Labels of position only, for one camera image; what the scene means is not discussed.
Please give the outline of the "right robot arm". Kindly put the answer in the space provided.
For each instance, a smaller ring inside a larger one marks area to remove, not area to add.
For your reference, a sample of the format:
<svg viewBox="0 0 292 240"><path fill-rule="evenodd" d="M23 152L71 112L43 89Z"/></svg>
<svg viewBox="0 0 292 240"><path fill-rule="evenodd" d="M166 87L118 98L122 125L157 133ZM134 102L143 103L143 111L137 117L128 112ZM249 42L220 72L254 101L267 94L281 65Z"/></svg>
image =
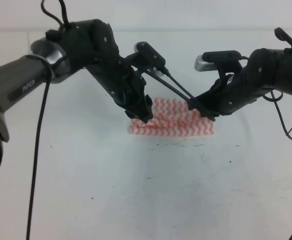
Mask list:
<svg viewBox="0 0 292 240"><path fill-rule="evenodd" d="M218 71L219 78L206 92L188 101L189 109L214 121L229 116L272 90L292 96L292 52L261 48L252 52L247 65L235 50L205 52L197 57L199 72Z"/></svg>

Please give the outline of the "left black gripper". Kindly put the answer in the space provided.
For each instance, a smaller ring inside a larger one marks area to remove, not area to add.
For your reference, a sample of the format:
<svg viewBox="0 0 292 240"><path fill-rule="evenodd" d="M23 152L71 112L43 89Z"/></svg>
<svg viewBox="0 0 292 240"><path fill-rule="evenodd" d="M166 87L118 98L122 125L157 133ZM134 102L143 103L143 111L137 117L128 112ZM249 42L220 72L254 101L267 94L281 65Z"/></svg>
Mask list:
<svg viewBox="0 0 292 240"><path fill-rule="evenodd" d="M85 67L130 119L153 119L152 100L145 94L146 81L125 59L101 58Z"/></svg>

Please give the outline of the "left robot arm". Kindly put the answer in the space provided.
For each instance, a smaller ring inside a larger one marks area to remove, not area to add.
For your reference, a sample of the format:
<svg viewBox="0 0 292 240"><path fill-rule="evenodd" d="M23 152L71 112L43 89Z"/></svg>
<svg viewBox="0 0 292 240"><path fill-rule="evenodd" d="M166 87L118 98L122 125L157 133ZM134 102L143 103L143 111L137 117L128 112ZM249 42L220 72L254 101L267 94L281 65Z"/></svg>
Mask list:
<svg viewBox="0 0 292 240"><path fill-rule="evenodd" d="M30 54L0 66L0 165L9 132L5 112L43 83L58 84L81 69L88 72L131 119L148 122L152 100L146 82L120 56L111 26L99 19L49 30Z"/></svg>

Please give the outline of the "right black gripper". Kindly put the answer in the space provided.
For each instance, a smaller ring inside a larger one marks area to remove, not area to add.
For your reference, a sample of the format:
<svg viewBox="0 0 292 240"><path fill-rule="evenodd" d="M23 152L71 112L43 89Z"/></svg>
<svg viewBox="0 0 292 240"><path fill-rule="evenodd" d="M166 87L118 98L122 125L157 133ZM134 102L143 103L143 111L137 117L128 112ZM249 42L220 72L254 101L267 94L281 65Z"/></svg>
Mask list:
<svg viewBox="0 0 292 240"><path fill-rule="evenodd" d="M229 74L217 79L208 91L194 99L204 107L201 116L215 122L216 117L229 116L258 98L257 90L243 74Z"/></svg>

